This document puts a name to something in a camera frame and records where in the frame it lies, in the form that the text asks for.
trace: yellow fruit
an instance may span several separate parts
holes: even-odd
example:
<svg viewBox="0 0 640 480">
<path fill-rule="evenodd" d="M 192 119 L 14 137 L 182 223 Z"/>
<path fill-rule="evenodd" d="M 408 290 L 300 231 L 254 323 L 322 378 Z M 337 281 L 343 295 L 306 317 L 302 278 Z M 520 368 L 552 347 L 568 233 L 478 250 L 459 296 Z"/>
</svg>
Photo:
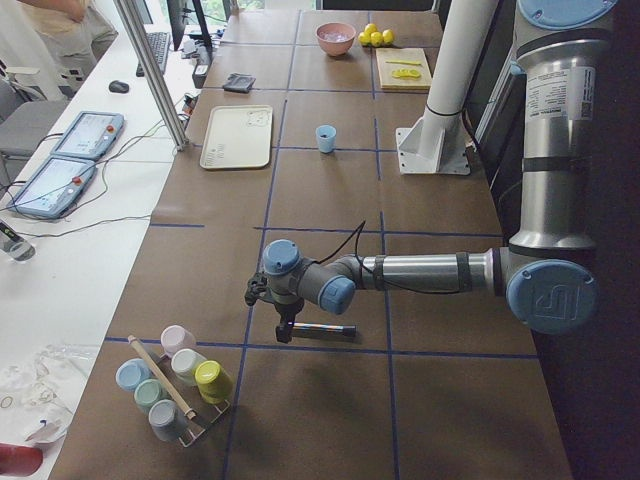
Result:
<svg viewBox="0 0 640 480">
<path fill-rule="evenodd" d="M 364 33 L 371 35 L 373 32 L 377 32 L 378 27 L 375 23 L 369 23 L 366 27 L 364 27 Z"/>
<path fill-rule="evenodd" d="M 363 47 L 368 47 L 371 45 L 371 35 L 365 32 L 360 32 L 358 35 L 358 40 L 360 41 L 360 45 Z"/>
<path fill-rule="evenodd" d="M 382 32 L 382 41 L 385 45 L 391 45 L 395 39 L 396 37 L 393 34 L 393 30 L 389 29 Z"/>
<path fill-rule="evenodd" d="M 373 32 L 371 34 L 371 45 L 373 47 L 381 47 L 382 46 L 382 34 L 380 32 Z"/>
</svg>

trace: yellow cup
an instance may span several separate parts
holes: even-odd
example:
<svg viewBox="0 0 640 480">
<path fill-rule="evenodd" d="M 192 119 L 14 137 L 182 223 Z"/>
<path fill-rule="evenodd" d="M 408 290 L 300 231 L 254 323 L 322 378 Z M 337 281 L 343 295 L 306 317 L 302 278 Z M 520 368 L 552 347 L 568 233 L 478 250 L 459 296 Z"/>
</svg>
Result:
<svg viewBox="0 0 640 480">
<path fill-rule="evenodd" d="M 195 379 L 202 399 L 213 405 L 225 401 L 233 391 L 233 380 L 215 360 L 207 360 L 198 365 Z"/>
</svg>

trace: brown table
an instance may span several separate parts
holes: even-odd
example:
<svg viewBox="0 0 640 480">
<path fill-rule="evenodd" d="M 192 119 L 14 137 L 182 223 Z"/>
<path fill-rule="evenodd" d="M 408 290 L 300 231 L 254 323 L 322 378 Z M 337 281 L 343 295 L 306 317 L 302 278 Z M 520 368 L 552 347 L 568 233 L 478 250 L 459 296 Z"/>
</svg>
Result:
<svg viewBox="0 0 640 480">
<path fill-rule="evenodd" d="M 326 56 L 314 32 L 330 21 L 393 28 L 398 46 L 424 48 L 435 67 L 442 31 L 430 13 L 231 18 L 187 130 L 194 145 L 175 159 L 52 479 L 571 478 L 530 332 L 503 299 L 359 292 L 342 317 L 313 305 L 298 316 L 356 324 L 357 342 L 288 345 L 275 341 L 271 306 L 244 304 L 277 238 L 321 258 L 366 220 L 362 255 L 501 245 L 479 165 L 468 177 L 400 175 L 395 128 L 413 125 L 426 94 L 380 91 L 375 55 L 359 45 Z M 251 93 L 221 89 L 233 72 L 256 76 Z M 270 164 L 202 170 L 209 112 L 244 104 L 274 109 Z M 338 130 L 330 155 L 315 149 L 323 123 Z M 160 351 L 171 324 L 237 385 L 233 409 L 188 449 L 157 440 L 114 382 L 134 356 L 125 338 Z"/>
</svg>

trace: white tray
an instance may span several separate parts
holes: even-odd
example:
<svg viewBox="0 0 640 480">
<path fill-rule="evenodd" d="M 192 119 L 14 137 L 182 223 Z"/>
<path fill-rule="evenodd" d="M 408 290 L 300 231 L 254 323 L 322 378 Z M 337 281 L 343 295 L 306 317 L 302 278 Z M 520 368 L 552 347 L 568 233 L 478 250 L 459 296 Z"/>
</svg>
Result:
<svg viewBox="0 0 640 480">
<path fill-rule="evenodd" d="M 264 167 L 271 153 L 272 118 L 269 105 L 213 108 L 200 166 L 207 170 Z"/>
</svg>

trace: keyboard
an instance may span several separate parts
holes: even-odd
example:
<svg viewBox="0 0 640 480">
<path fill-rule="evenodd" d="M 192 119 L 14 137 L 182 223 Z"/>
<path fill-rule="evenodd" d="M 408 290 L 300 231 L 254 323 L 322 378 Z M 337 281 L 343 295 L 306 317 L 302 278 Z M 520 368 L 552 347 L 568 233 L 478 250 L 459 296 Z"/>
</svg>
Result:
<svg viewBox="0 0 640 480">
<path fill-rule="evenodd" d="M 158 67 L 160 67 L 160 71 L 164 74 L 164 71 L 167 69 L 171 34 L 169 32 L 147 32 L 147 40 L 149 41 Z M 140 62 L 138 62 L 138 68 L 136 69 L 136 77 L 144 77 L 144 70 Z"/>
</svg>

